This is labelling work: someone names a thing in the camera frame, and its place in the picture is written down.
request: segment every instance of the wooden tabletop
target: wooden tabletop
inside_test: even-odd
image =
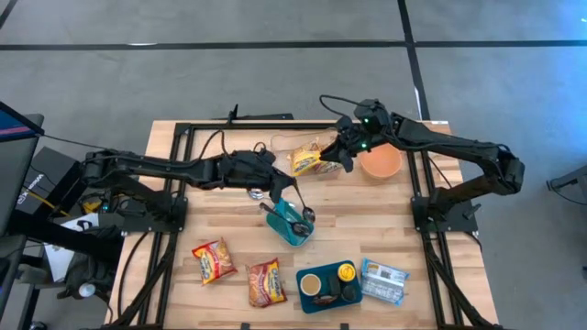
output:
[[[169,157],[175,123],[153,123],[147,155]],[[446,122],[426,122],[426,125],[437,132],[450,133]],[[199,154],[211,133],[197,131],[192,155]],[[321,137],[333,134],[325,131],[228,130],[226,145],[230,152],[232,149],[252,149],[255,143],[263,141],[269,149],[277,150],[276,166],[289,172],[285,159],[287,149],[294,148],[300,139],[311,140],[315,136],[300,137],[303,133],[317,133]],[[220,152],[220,139],[215,137],[205,157]],[[455,159],[437,154],[431,154],[431,158],[452,184],[462,181]],[[425,193],[426,182],[419,156],[416,156],[416,163]],[[444,185],[437,172],[434,172],[434,178],[437,186]],[[163,187],[163,180],[160,179],[141,178],[141,181],[155,190]],[[259,202],[251,200],[243,190],[203,192],[187,188],[189,211],[177,244],[165,328],[239,328],[243,322],[250,323],[252,329],[339,328],[341,323],[348,323],[351,329],[435,328],[422,241],[414,230],[409,205],[413,189],[405,154],[402,168],[389,181],[367,178],[359,162],[355,161],[355,169],[351,173],[342,171],[335,178],[303,177],[299,182],[306,204],[316,211],[317,228],[311,239],[298,248],[290,247],[266,225],[265,215],[259,211]],[[291,188],[284,191],[283,197],[299,204]],[[114,311],[122,266],[139,236],[131,235],[125,240],[110,301]],[[149,234],[145,238],[130,262],[124,283],[124,306],[132,301],[144,283],[152,236]],[[238,273],[202,286],[199,264],[191,251],[220,237],[226,240]],[[477,310],[490,322],[496,323],[497,316],[479,246],[461,233],[447,233],[447,239],[458,285]],[[274,258],[280,262],[280,276],[288,301],[267,308],[251,307],[245,265]],[[295,282],[298,270],[345,259],[353,260],[360,267],[363,258],[410,272],[401,307],[366,296],[360,304],[348,307],[314,314],[302,311]],[[442,284],[441,290],[447,322],[451,322],[448,294]],[[150,323],[154,322],[157,310],[159,286],[153,292]]]

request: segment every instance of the gray floor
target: gray floor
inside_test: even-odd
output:
[[[408,10],[416,40],[587,39],[576,1],[408,0]],[[19,0],[0,30],[0,43],[13,44],[402,38],[393,0]],[[544,183],[587,164],[587,49],[419,49],[418,57],[433,119],[503,142],[526,163],[521,193],[479,201],[501,323],[587,328],[587,209]],[[333,118],[319,94],[379,97],[418,118],[404,49],[4,51],[0,77],[0,99],[44,114],[48,133],[136,152],[154,119],[225,116],[235,103],[243,115]],[[462,168],[466,178],[478,174]],[[23,291],[13,291],[2,329],[15,327]],[[36,319],[53,329],[101,323],[101,302],[55,302],[54,293],[43,292]]]

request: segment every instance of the coffee cup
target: coffee cup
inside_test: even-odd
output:
[[[322,281],[315,274],[305,274],[300,280],[300,289],[306,296],[316,296],[322,289]]]

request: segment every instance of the yellow snack bag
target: yellow snack bag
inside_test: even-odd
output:
[[[315,165],[320,163],[320,146],[317,142],[316,139],[316,141],[306,143],[288,156],[292,163],[293,176],[308,173]]]
[[[285,290],[279,281],[279,261],[277,258],[253,267],[247,266],[249,273],[249,303],[253,307],[267,307],[274,303],[287,301]]]
[[[202,285],[237,271],[230,260],[230,254],[224,238],[197,247],[192,250],[192,253],[194,257],[200,260]]]

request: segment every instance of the plastic container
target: plastic container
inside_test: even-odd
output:
[[[315,274],[322,282],[319,294],[328,293],[327,292],[329,289],[328,277],[330,277],[330,276],[337,277],[338,276],[338,267],[340,267],[340,265],[345,264],[345,263],[351,264],[353,267],[355,267],[355,269],[357,268],[352,261],[344,260],[344,261],[336,262],[336,263],[325,265],[325,266],[314,267],[311,269],[302,269],[302,270],[299,270],[295,274],[295,280],[297,281],[297,290],[300,293],[300,302],[302,303],[302,310],[304,311],[304,313],[312,314],[312,313],[325,311],[325,310],[332,309],[332,308],[338,308],[338,307],[343,307],[343,306],[347,306],[347,305],[354,304],[354,303],[360,303],[360,301],[363,299],[363,294],[360,290],[358,276],[355,276],[355,278],[349,282],[344,282],[342,280],[339,282],[341,292],[343,292],[347,286],[353,286],[355,288],[356,295],[355,295],[355,299],[352,301],[346,301],[342,297],[339,296],[335,301],[331,302],[328,305],[317,305],[312,302],[314,300],[314,297],[307,296],[302,292],[302,287],[300,285],[300,281],[302,280],[303,276],[305,276],[307,274]]]
[[[293,207],[290,206],[283,198],[273,207],[273,210],[280,215],[283,215],[285,219],[292,222],[304,222],[310,227],[310,235],[307,237],[298,236],[294,234],[292,227],[288,222],[281,217],[267,213],[265,218],[267,225],[269,225],[279,236],[281,236],[287,243],[292,247],[297,248],[302,246],[311,236],[314,234],[314,224],[309,221],[305,221],[301,214],[299,214]]]

